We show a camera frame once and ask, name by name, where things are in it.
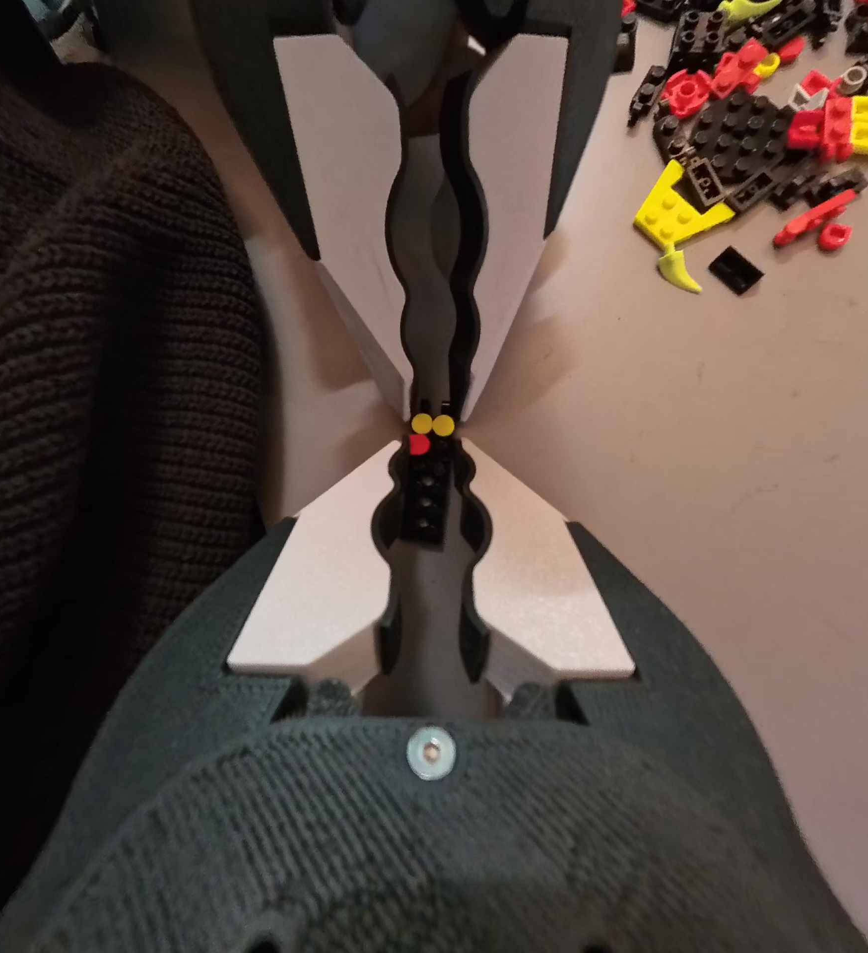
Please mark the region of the yellow lego wedge plate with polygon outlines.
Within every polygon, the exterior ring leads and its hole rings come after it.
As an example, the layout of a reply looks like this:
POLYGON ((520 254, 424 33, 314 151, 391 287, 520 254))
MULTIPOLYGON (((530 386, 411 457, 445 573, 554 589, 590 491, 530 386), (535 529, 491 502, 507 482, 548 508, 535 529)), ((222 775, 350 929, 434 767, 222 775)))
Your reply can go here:
POLYGON ((736 215, 724 201, 705 212, 697 211, 675 190, 683 175, 682 164, 669 161, 634 217, 635 226, 664 251, 727 223, 736 215))

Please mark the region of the small black lego cube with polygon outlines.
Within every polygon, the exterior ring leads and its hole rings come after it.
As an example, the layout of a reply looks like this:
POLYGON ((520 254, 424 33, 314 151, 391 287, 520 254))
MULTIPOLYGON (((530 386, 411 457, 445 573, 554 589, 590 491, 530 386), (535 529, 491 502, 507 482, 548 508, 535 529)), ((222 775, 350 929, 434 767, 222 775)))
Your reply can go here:
POLYGON ((733 246, 724 248, 708 265, 709 272, 737 296, 754 289, 764 272, 733 246))

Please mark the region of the lime lego claw piece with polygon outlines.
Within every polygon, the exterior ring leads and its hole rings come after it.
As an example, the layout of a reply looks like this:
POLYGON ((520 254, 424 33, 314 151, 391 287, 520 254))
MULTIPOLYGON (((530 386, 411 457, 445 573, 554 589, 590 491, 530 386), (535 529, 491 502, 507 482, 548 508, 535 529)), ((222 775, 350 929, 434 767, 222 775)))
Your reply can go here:
POLYGON ((674 243, 667 243, 658 259, 658 271, 662 278, 679 290, 699 294, 702 286, 689 274, 684 253, 674 243))

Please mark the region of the small black lego assembly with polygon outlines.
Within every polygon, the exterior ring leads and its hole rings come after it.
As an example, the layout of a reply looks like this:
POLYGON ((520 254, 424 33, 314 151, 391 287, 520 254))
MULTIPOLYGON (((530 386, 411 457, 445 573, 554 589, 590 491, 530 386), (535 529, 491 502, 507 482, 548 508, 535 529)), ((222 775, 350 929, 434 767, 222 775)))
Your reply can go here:
POLYGON ((434 412, 428 399, 419 401, 411 418, 403 483, 401 538, 440 550, 446 539, 453 487, 455 423, 450 406, 434 412))

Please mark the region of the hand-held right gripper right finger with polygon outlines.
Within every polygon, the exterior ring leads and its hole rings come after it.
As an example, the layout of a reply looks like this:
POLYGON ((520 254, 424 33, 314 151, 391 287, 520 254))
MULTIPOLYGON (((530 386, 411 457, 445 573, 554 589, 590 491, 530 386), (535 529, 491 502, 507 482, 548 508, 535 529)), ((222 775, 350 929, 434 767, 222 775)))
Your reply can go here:
POLYGON ((527 683, 629 679, 635 663, 566 518, 470 439, 463 447, 490 522, 472 577, 488 683, 508 701, 527 683))

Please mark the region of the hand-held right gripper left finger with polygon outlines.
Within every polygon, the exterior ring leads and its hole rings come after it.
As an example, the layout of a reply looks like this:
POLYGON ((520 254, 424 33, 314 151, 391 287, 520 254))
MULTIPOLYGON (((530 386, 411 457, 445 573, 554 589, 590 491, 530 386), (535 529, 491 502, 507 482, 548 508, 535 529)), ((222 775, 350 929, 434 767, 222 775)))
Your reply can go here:
POLYGON ((360 693, 380 673, 378 626, 391 569, 372 520, 394 489, 390 441, 296 516, 227 657, 244 675, 343 682, 360 693))

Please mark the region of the pile of loose lego pieces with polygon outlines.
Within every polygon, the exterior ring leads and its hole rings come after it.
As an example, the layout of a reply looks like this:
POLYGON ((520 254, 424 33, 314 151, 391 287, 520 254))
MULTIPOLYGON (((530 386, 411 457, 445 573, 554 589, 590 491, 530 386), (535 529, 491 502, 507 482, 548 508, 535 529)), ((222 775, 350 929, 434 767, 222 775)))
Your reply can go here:
POLYGON ((627 125, 653 121, 665 167, 684 169, 676 192, 699 212, 724 201, 732 221, 762 201, 830 203, 782 242, 826 232, 838 196, 867 184, 860 168, 831 167, 868 159, 868 2, 624 2, 622 14, 616 72, 631 70, 641 15, 674 28, 627 125))

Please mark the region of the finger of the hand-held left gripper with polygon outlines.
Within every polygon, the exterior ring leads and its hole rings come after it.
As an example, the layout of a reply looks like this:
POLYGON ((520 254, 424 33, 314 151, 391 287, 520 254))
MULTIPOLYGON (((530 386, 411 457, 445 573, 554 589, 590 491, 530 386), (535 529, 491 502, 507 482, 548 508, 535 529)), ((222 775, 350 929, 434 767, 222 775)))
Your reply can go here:
POLYGON ((408 415, 414 369, 388 211, 404 148, 392 91, 336 34, 277 37, 273 51, 318 245, 317 270, 382 397, 408 415))
POLYGON ((546 244, 567 50, 565 37, 521 33, 444 91, 441 159, 460 214, 449 397, 461 420, 485 388, 546 244))

